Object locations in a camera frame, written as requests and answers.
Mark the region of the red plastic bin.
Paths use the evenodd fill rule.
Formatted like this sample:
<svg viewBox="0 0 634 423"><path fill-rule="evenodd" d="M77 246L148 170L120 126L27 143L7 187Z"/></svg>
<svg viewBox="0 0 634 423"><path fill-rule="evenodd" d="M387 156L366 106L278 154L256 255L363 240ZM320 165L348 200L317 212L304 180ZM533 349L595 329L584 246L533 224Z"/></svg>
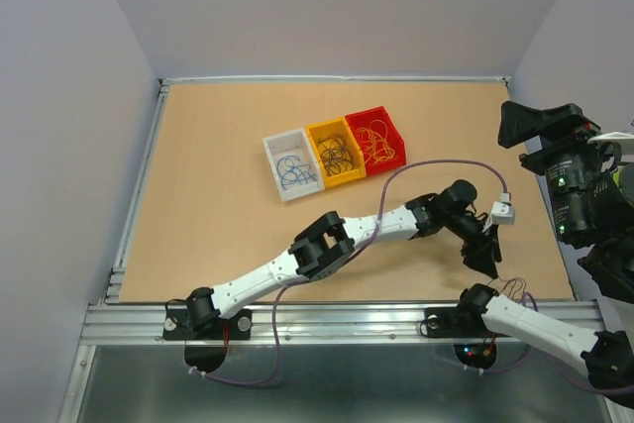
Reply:
<svg viewBox="0 0 634 423"><path fill-rule="evenodd" d="M362 151L367 176L407 164L405 142L383 106L348 114L345 119Z"/></svg>

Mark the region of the yellow plastic bin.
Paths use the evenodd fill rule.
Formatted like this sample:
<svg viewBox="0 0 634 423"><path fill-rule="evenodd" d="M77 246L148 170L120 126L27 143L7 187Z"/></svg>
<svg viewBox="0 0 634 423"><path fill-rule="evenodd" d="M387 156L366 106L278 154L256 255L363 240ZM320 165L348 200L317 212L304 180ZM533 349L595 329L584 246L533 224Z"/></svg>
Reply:
<svg viewBox="0 0 634 423"><path fill-rule="evenodd" d="M362 151L344 117L305 130L326 189L367 177Z"/></svg>

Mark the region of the white plastic bin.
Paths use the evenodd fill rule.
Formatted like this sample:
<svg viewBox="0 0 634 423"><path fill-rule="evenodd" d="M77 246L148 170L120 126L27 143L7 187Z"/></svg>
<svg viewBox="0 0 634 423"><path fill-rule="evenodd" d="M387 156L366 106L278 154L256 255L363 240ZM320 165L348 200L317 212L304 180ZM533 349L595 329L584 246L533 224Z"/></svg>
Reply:
<svg viewBox="0 0 634 423"><path fill-rule="evenodd" d="M263 144L282 202L325 189L317 159L303 128L263 138Z"/></svg>

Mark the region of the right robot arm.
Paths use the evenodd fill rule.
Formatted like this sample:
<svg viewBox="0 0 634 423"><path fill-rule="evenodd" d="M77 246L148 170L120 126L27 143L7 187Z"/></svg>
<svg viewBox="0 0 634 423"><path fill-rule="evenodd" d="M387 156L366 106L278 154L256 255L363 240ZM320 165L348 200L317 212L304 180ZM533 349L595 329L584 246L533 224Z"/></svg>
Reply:
<svg viewBox="0 0 634 423"><path fill-rule="evenodd" d="M543 178L557 240L582 252L577 266L603 296L633 302L633 137L604 133L582 108L568 103L535 109L501 106L497 142L511 149L538 139L520 165ZM512 337L567 365L581 388L633 406L633 339L624 330L592 331L514 303L484 284L465 289L459 328Z"/></svg>

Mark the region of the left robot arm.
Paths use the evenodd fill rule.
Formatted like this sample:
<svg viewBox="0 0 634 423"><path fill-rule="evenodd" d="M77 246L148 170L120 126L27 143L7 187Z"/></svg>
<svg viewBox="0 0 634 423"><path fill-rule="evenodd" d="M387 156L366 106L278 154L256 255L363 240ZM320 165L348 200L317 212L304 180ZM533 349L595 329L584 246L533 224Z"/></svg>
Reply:
<svg viewBox="0 0 634 423"><path fill-rule="evenodd" d="M476 188L459 179L440 193L380 215L348 218L327 212L271 261L226 283L194 289L185 299L185 326L197 337L211 337L220 320L279 288L325 279L372 244L427 238L443 229L462 240L463 264L496 279L501 262L497 226L489 215L471 210L476 198Z"/></svg>

